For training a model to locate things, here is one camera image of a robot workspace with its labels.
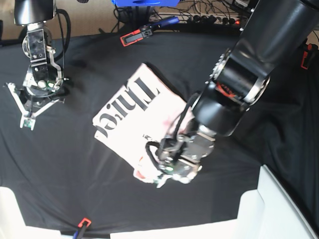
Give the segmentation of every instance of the blue container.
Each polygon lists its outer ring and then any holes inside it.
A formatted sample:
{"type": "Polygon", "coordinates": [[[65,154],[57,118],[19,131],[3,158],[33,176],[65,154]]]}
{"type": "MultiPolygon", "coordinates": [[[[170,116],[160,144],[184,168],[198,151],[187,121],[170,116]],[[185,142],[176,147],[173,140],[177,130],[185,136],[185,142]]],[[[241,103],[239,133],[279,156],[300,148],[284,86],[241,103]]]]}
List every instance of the blue container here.
{"type": "Polygon", "coordinates": [[[112,0],[117,6],[176,6],[179,0],[112,0]]]}

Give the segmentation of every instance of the metal bracket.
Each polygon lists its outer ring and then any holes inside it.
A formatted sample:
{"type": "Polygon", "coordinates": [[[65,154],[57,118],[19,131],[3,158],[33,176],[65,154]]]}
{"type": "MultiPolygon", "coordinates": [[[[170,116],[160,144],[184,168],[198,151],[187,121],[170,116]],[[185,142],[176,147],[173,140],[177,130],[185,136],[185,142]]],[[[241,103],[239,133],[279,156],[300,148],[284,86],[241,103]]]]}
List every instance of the metal bracket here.
{"type": "Polygon", "coordinates": [[[16,104],[17,104],[17,106],[22,114],[21,121],[20,121],[20,128],[27,127],[27,128],[30,128],[31,130],[33,130],[34,125],[35,125],[35,118],[59,101],[59,99],[50,101],[45,106],[43,106],[41,109],[39,109],[37,112],[35,112],[35,113],[29,112],[29,111],[25,110],[25,108],[24,108],[24,106],[19,98],[19,95],[16,93],[15,84],[8,83],[7,87],[10,90],[10,93],[13,96],[13,98],[14,98],[14,100],[15,100],[15,102],[16,102],[16,104]]]}

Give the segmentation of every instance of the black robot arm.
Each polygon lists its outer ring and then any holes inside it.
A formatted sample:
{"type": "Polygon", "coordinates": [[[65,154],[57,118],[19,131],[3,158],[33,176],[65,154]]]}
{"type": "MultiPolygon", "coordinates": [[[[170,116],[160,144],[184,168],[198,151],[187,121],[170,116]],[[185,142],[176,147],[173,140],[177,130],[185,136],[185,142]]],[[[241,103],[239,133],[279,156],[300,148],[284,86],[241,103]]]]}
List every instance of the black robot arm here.
{"type": "Polygon", "coordinates": [[[319,0],[260,0],[239,40],[220,57],[194,102],[195,118],[187,130],[164,138],[157,160],[151,155],[162,178],[189,183],[201,169],[201,158],[213,150],[215,136],[232,134],[266,89],[271,71],[318,22],[319,0]]]}

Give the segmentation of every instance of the screw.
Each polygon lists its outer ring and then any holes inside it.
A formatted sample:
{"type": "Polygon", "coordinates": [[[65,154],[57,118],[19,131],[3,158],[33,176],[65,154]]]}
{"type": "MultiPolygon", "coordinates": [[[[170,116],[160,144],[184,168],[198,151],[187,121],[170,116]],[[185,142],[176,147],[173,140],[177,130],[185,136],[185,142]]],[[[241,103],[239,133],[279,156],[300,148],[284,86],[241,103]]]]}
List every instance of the screw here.
{"type": "Polygon", "coordinates": [[[39,86],[39,88],[43,89],[46,87],[46,82],[44,80],[41,80],[38,82],[38,86],[39,86]]]}
{"type": "Polygon", "coordinates": [[[184,136],[180,134],[180,135],[177,137],[177,140],[178,140],[178,141],[183,141],[183,140],[184,140],[184,136]]]}

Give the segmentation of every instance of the white surface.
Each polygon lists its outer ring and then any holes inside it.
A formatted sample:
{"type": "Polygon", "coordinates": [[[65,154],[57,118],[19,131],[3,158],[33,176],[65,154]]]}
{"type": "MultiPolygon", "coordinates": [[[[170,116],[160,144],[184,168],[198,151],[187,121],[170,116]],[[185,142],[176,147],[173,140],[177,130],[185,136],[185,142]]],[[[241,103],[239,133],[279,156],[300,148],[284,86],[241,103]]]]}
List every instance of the white surface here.
{"type": "Polygon", "coordinates": [[[257,190],[243,194],[234,239],[317,239],[290,196],[270,172],[261,167],[257,190]]]}
{"type": "Polygon", "coordinates": [[[265,203],[258,190],[245,192],[240,200],[234,239],[257,239],[264,221],[265,203]]]}
{"type": "Polygon", "coordinates": [[[259,238],[318,238],[290,196],[266,166],[260,170],[258,192],[266,205],[259,238]]]}
{"type": "Polygon", "coordinates": [[[236,220],[192,227],[111,234],[111,239],[232,239],[236,220]]]}
{"type": "Polygon", "coordinates": [[[61,239],[61,233],[26,227],[13,191],[0,187],[0,239],[61,239]]]}

